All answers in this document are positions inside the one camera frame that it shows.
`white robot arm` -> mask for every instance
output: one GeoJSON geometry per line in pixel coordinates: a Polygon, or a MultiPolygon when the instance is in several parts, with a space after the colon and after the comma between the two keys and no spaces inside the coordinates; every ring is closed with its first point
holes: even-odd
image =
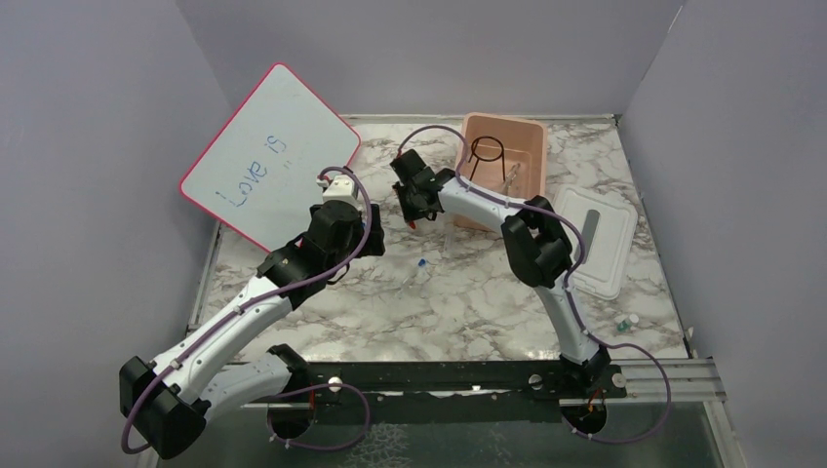
{"type": "MultiPolygon", "coordinates": [[[[515,208],[532,205],[553,212],[548,200],[511,198],[507,206],[494,203],[483,195],[497,199],[502,195],[479,186],[474,191],[483,195],[474,193],[460,184],[450,169],[435,174],[414,150],[399,155],[391,162],[391,168],[400,179],[393,188],[405,221],[433,220],[437,213],[448,213],[501,232],[511,270],[539,295],[557,333],[563,359],[582,367],[586,378],[592,378],[589,373],[600,373],[609,363],[609,354],[582,332],[588,329],[587,319],[583,317],[582,324],[576,320],[563,290],[562,276],[571,266],[569,238],[559,221],[515,208]],[[532,235],[531,229],[538,234],[532,235]]],[[[572,294],[577,309],[583,310],[576,293],[572,294]]]]}
{"type": "Polygon", "coordinates": [[[356,185],[349,175],[340,177],[336,189],[323,195],[325,203],[311,207],[307,231],[271,252],[256,276],[210,321],[149,363],[135,356],[121,368],[124,451],[143,449],[128,445],[134,426],[162,458],[171,458],[189,447],[209,420],[282,392],[291,367],[278,355],[221,370],[264,329],[324,289],[337,265],[384,254],[378,205],[366,207],[370,222],[363,225],[356,185]]]}
{"type": "MultiPolygon", "coordinates": [[[[516,208],[506,208],[494,204],[479,195],[465,190],[456,179],[451,179],[443,185],[438,193],[439,202],[445,213],[463,215],[469,219],[497,232],[502,229],[503,223],[509,216],[517,216],[516,208]]],[[[514,203],[527,203],[527,200],[512,199],[514,203]]],[[[574,319],[574,313],[563,291],[563,283],[557,281],[553,288],[536,286],[533,288],[545,306],[548,318],[554,326],[554,332],[560,341],[560,354],[573,363],[584,363],[591,360],[599,351],[598,345],[580,331],[580,326],[574,319]]]]}

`marble countertop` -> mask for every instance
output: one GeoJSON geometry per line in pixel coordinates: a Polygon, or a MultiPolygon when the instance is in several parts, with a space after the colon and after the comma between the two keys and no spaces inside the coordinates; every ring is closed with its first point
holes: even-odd
{"type": "MultiPolygon", "coordinates": [[[[531,288],[511,273],[498,235],[455,230],[444,252],[444,221],[411,230],[391,184],[388,163],[399,142],[425,125],[353,122],[362,147],[351,167],[372,201],[380,204],[387,252],[361,258],[337,285],[308,299],[297,311],[261,333],[236,361],[257,359],[287,343],[308,361],[463,361],[557,359],[551,322],[531,288]],[[425,258],[424,270],[401,287],[425,258]]],[[[459,129],[458,123],[452,123],[459,129]]],[[[409,143],[435,170],[452,167],[458,141],[428,131],[409,143]]],[[[601,123],[549,122],[546,196],[564,183],[631,203],[638,224],[625,265],[620,296],[580,297],[592,330],[604,340],[632,342],[658,358],[685,358],[683,332],[661,269],[649,224],[635,190],[617,128],[601,123]],[[618,332],[616,323],[635,313],[641,322],[618,332]]],[[[220,230],[213,271],[197,323],[214,316],[255,273],[265,252],[231,229],[220,230]]],[[[638,359],[633,350],[612,350],[615,359],[638,359]]]]}

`white plastic lid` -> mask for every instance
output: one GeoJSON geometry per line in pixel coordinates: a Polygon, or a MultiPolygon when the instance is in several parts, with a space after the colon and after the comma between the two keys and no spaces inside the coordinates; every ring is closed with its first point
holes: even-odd
{"type": "MultiPolygon", "coordinates": [[[[554,199],[554,211],[580,229],[586,241],[586,259],[574,272],[574,285],[603,299],[620,295],[626,259],[638,223],[638,212],[622,199],[601,195],[576,185],[563,185],[554,199]]],[[[579,246],[569,235],[574,261],[579,246]]]]}

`white wall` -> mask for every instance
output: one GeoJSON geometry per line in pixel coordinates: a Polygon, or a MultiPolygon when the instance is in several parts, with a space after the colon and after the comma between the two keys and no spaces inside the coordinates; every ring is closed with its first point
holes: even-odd
{"type": "Polygon", "coordinates": [[[689,0],[620,123],[748,461],[825,466],[827,2],[689,0]]]}
{"type": "Polygon", "coordinates": [[[0,2],[0,464],[123,466],[120,366],[182,337],[228,114],[168,0],[0,2]]]}
{"type": "Polygon", "coordinates": [[[684,0],[177,0],[231,105],[274,61],[344,113],[626,109],[684,0]]]}

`purple cable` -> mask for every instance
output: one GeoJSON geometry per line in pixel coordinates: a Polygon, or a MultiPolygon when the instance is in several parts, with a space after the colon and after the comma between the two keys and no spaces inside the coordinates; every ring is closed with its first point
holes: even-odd
{"type": "Polygon", "coordinates": [[[522,208],[522,209],[529,210],[529,211],[532,211],[532,212],[535,212],[535,213],[539,213],[541,215],[551,216],[551,217],[557,219],[558,221],[562,222],[568,229],[571,230],[571,232],[574,233],[574,236],[577,238],[577,243],[580,245],[580,249],[579,249],[580,252],[579,252],[579,255],[577,256],[577,260],[574,262],[574,264],[571,266],[571,268],[569,268],[569,270],[566,272],[566,275],[563,277],[563,289],[566,292],[566,299],[569,302],[569,306],[571,307],[571,310],[574,312],[574,319],[577,321],[577,325],[580,327],[580,329],[582,331],[586,332],[586,335],[592,341],[594,341],[595,343],[597,343],[599,345],[605,346],[608,349],[633,348],[633,349],[636,349],[636,350],[640,351],[641,353],[643,353],[647,358],[649,358],[654,363],[657,370],[660,371],[660,375],[663,377],[663,383],[666,386],[666,410],[663,412],[663,414],[660,416],[660,419],[657,420],[657,422],[654,424],[654,426],[652,426],[645,433],[643,433],[641,435],[638,435],[638,436],[635,436],[635,437],[632,437],[632,438],[628,438],[628,439],[618,439],[618,440],[604,439],[604,438],[601,438],[601,437],[595,437],[591,434],[585,434],[585,433],[575,429],[573,426],[571,426],[571,424],[568,421],[566,421],[566,423],[569,425],[569,427],[571,427],[571,430],[573,431],[573,433],[580,436],[580,437],[582,437],[582,438],[584,438],[584,439],[588,439],[588,440],[593,441],[593,442],[598,442],[598,443],[601,443],[601,444],[609,444],[609,445],[620,445],[620,444],[632,444],[632,443],[635,443],[635,442],[639,442],[639,441],[641,441],[643,439],[646,439],[647,437],[655,434],[656,432],[658,432],[661,428],[663,428],[663,425],[666,424],[666,420],[669,418],[669,413],[672,411],[672,386],[669,384],[669,376],[666,375],[666,369],[663,368],[663,366],[660,364],[660,362],[657,361],[657,359],[649,351],[642,348],[641,346],[638,346],[637,344],[634,344],[634,343],[619,343],[619,344],[606,343],[605,341],[603,341],[602,339],[597,337],[594,333],[592,333],[588,329],[586,329],[586,325],[583,323],[583,319],[580,318],[580,312],[577,310],[577,305],[574,302],[574,296],[573,296],[573,294],[571,294],[572,287],[570,286],[571,275],[574,273],[574,271],[581,264],[583,264],[583,260],[586,257],[586,254],[585,254],[585,252],[586,252],[586,249],[585,249],[586,243],[585,243],[585,240],[583,239],[582,234],[580,234],[579,229],[577,229],[577,227],[574,226],[574,224],[572,224],[568,219],[565,219],[564,217],[560,216],[559,214],[549,212],[548,210],[544,210],[543,208],[532,207],[532,206],[529,206],[529,205],[526,205],[526,204],[523,204],[523,203],[510,203],[510,202],[507,202],[505,200],[502,200],[498,197],[493,196],[492,194],[486,193],[486,192],[474,187],[472,184],[467,183],[465,180],[462,180],[462,177],[459,175],[459,170],[462,168],[462,165],[465,163],[465,155],[467,154],[467,151],[468,151],[468,141],[465,139],[465,137],[460,132],[452,129],[451,127],[448,127],[448,126],[445,126],[445,125],[435,124],[435,125],[426,125],[424,127],[421,127],[419,129],[414,130],[410,135],[406,136],[405,139],[402,140],[402,143],[399,144],[399,149],[397,150],[397,156],[402,154],[402,148],[405,146],[405,144],[412,137],[414,137],[414,135],[416,135],[420,132],[424,132],[426,130],[431,130],[431,129],[446,130],[446,131],[451,132],[452,134],[456,135],[457,137],[459,137],[459,139],[462,141],[462,157],[459,158],[459,164],[457,164],[456,168],[454,169],[454,172],[455,172],[454,177],[456,178],[456,181],[459,183],[459,185],[461,185],[463,188],[465,188],[465,189],[469,190],[470,192],[473,192],[473,193],[485,198],[486,200],[497,203],[497,204],[502,205],[506,208],[507,207],[517,207],[517,208],[522,208]]]}
{"type": "MultiPolygon", "coordinates": [[[[318,274],[316,276],[313,276],[311,278],[307,278],[306,280],[301,280],[301,281],[297,281],[295,283],[290,283],[290,284],[284,286],[283,288],[279,288],[277,290],[270,291],[270,292],[265,292],[264,294],[257,295],[256,297],[251,298],[250,300],[248,300],[247,302],[244,302],[243,304],[241,304],[239,306],[242,311],[247,310],[248,308],[258,304],[259,302],[262,302],[263,300],[269,299],[270,297],[274,297],[276,295],[283,294],[283,293],[288,293],[290,291],[293,291],[293,290],[298,289],[298,288],[305,287],[305,286],[307,286],[311,283],[315,283],[317,281],[327,280],[331,275],[334,275],[336,271],[340,270],[341,268],[344,268],[345,266],[347,266],[348,263],[350,263],[354,258],[356,258],[356,255],[358,255],[359,252],[362,250],[362,248],[365,246],[365,244],[368,243],[368,236],[370,236],[370,234],[371,234],[371,226],[372,226],[372,223],[373,223],[373,213],[372,213],[372,210],[371,210],[371,199],[368,197],[368,190],[365,188],[365,185],[363,185],[362,182],[355,175],[353,175],[353,172],[351,172],[347,168],[338,168],[338,167],[325,168],[324,170],[322,170],[319,173],[319,178],[322,178],[325,174],[327,174],[329,172],[332,172],[332,171],[337,171],[337,172],[340,172],[340,173],[350,177],[353,180],[353,182],[356,183],[356,187],[359,189],[359,192],[362,194],[362,199],[365,202],[365,232],[362,235],[362,239],[359,241],[359,244],[356,246],[356,249],[354,249],[354,251],[350,255],[348,255],[340,264],[334,266],[333,268],[331,268],[330,270],[328,270],[324,273],[320,273],[320,274],[318,274]]],[[[230,311],[229,313],[227,313],[227,315],[225,315],[223,318],[221,318],[221,320],[219,320],[218,322],[213,324],[213,326],[210,327],[209,330],[205,331],[204,334],[202,334],[195,341],[193,341],[192,344],[189,345],[189,347],[187,347],[185,350],[183,350],[183,352],[181,352],[181,354],[179,354],[175,358],[175,361],[179,364],[183,364],[183,362],[184,362],[184,360],[186,360],[186,358],[188,358],[192,353],[194,353],[196,350],[198,350],[198,348],[200,348],[201,345],[204,344],[204,342],[206,342],[208,339],[210,339],[218,330],[220,330],[224,325],[227,324],[227,322],[229,322],[230,320],[235,318],[237,315],[239,315],[239,313],[235,310],[230,311]]],[[[142,445],[140,447],[137,447],[137,448],[130,447],[129,446],[130,431],[132,430],[132,427],[135,424],[136,417],[138,417],[138,412],[143,407],[143,404],[146,401],[146,399],[149,397],[149,394],[152,393],[152,390],[154,390],[155,387],[157,387],[170,373],[172,373],[173,370],[174,369],[173,369],[172,366],[167,366],[165,369],[161,370],[161,373],[156,375],[155,378],[153,378],[152,381],[149,382],[149,385],[147,385],[146,388],[143,389],[143,392],[140,393],[140,395],[138,396],[138,399],[135,401],[135,404],[132,406],[132,409],[130,410],[129,415],[127,415],[127,422],[126,422],[126,424],[124,424],[124,430],[121,433],[121,450],[124,453],[129,454],[129,455],[134,455],[134,454],[140,453],[140,452],[142,452],[146,449],[149,449],[149,444],[144,444],[144,445],[142,445]]]]}
{"type": "Polygon", "coordinates": [[[276,398],[290,398],[296,395],[301,395],[302,393],[308,392],[315,392],[316,390],[320,390],[323,388],[332,388],[332,387],[341,387],[350,390],[351,392],[355,393],[356,396],[362,400],[362,406],[365,407],[365,423],[362,424],[362,430],[359,431],[359,434],[356,435],[353,439],[344,444],[339,444],[336,446],[314,446],[312,444],[304,444],[302,442],[293,442],[292,439],[282,439],[281,437],[277,436],[275,431],[273,431],[273,419],[270,413],[267,413],[267,430],[270,431],[270,435],[272,436],[271,440],[279,441],[285,444],[288,448],[289,447],[301,447],[303,449],[311,449],[317,451],[337,451],[342,449],[348,449],[365,438],[368,435],[368,429],[371,428],[371,405],[368,403],[368,398],[365,397],[365,394],[362,393],[358,388],[354,387],[353,385],[347,383],[320,383],[318,385],[312,385],[310,387],[302,388],[299,390],[294,390],[293,392],[282,393],[276,396],[276,398]]]}

